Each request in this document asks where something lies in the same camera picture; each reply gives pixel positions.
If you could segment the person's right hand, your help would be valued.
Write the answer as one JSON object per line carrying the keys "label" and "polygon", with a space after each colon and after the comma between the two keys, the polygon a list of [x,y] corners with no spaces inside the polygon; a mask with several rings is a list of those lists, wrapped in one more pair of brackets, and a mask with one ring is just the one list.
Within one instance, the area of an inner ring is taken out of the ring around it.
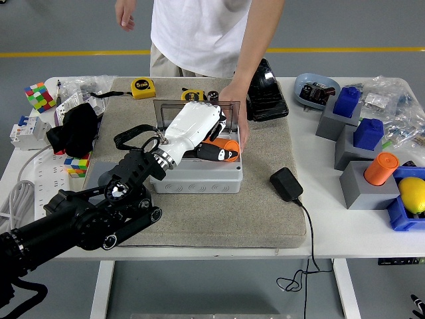
{"label": "person's right hand", "polygon": [[133,12],[137,5],[136,0],[117,0],[115,4],[116,21],[117,24],[124,31],[132,31],[135,23]]}

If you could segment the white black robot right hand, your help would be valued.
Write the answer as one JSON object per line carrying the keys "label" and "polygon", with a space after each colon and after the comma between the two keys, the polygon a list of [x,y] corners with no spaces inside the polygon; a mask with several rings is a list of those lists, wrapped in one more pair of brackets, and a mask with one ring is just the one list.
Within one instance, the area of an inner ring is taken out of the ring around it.
{"label": "white black robot right hand", "polygon": [[413,310],[412,313],[419,319],[424,319],[424,312],[425,312],[425,304],[424,302],[417,297],[415,294],[411,294],[410,298],[418,308],[417,310]]}

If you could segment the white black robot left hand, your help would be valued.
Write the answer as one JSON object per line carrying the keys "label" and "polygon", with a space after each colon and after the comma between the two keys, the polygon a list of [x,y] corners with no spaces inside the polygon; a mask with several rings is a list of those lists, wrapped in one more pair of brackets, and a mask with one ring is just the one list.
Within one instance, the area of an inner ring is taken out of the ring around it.
{"label": "white black robot left hand", "polygon": [[186,152],[209,161],[234,161],[240,148],[230,150],[214,144],[226,126],[226,116],[219,105],[191,101],[185,104],[165,131],[165,141],[153,152],[165,170],[180,164]]}

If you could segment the person's left hand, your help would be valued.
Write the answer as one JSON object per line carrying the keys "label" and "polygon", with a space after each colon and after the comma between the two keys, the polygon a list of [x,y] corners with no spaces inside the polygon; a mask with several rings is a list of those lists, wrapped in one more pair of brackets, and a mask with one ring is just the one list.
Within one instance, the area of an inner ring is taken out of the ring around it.
{"label": "person's left hand", "polygon": [[228,86],[223,88],[219,93],[219,98],[224,101],[239,102],[238,125],[240,132],[240,152],[242,153],[247,145],[249,138],[249,125],[246,109],[246,95],[248,89],[244,88],[235,81],[232,81]]}

